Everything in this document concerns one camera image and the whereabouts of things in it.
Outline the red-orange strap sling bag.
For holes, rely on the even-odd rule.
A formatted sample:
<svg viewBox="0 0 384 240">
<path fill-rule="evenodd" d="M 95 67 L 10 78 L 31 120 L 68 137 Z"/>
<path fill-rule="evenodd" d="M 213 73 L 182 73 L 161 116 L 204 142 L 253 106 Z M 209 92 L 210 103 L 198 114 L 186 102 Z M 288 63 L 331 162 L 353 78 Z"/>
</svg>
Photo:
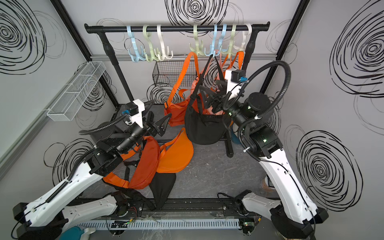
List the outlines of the red-orange strap sling bag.
<svg viewBox="0 0 384 240">
<path fill-rule="evenodd" d="M 113 187 L 141 190 L 152 182 L 160 162 L 160 146 L 154 137 L 144 137 L 144 140 L 146 144 L 131 180 L 110 173 L 102 179 L 104 183 Z"/>
</svg>

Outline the black crescent shoulder bag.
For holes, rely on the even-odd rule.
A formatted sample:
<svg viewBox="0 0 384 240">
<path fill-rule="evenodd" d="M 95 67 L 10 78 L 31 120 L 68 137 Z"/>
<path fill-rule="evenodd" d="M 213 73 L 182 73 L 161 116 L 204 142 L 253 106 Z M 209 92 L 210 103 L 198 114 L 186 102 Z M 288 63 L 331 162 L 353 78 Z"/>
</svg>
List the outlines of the black crescent shoulder bag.
<svg viewBox="0 0 384 240">
<path fill-rule="evenodd" d="M 203 95 L 199 95 L 199 88 L 203 85 L 205 73 L 208 70 L 213 56 L 198 75 L 198 81 L 190 95 L 190 101 L 187 105 L 185 114 L 185 129 L 188 139 L 198 145 L 211 145 L 225 136 L 227 129 L 222 115 L 206 115 L 203 111 Z"/>
</svg>

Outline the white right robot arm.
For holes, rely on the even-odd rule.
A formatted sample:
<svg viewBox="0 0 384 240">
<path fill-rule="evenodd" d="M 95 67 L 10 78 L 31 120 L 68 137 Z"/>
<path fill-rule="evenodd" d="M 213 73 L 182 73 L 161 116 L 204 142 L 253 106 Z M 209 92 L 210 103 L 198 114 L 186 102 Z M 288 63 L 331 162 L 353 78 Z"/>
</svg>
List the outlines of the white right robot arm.
<svg viewBox="0 0 384 240">
<path fill-rule="evenodd" d="M 287 239 L 315 239 L 317 225 L 328 217 L 305 192 L 288 162 L 283 144 L 267 121 L 275 110 L 274 103 L 262 93 L 252 93 L 244 103 L 239 102 L 245 83 L 238 83 L 229 91 L 218 93 L 201 86 L 199 100 L 206 107 L 223 110 L 237 125 L 238 139 L 249 154 L 263 167 L 279 195 L 278 200 L 248 192 L 240 197 L 240 205 L 248 213 L 256 213 L 274 224 Z"/>
</svg>

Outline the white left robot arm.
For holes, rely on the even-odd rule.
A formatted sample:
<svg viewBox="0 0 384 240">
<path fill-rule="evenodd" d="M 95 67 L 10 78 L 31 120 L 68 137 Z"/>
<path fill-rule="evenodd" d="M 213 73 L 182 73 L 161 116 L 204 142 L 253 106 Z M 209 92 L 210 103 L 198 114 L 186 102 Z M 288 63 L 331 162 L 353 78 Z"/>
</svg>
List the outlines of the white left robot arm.
<svg viewBox="0 0 384 240">
<path fill-rule="evenodd" d="M 19 203 L 13 208 L 17 223 L 11 237 L 14 240 L 55 240 L 78 224 L 113 214 L 122 205 L 122 194 L 109 194 L 77 206 L 69 204 L 110 174 L 123 162 L 121 155 L 133 150 L 146 134 L 164 135 L 172 115 L 168 113 L 154 123 L 147 122 L 145 115 L 153 104 L 154 101 L 134 100 L 123 106 L 115 120 L 81 130 L 79 134 L 90 135 L 95 146 L 75 161 L 71 172 L 58 185 L 37 200 Z"/>
</svg>

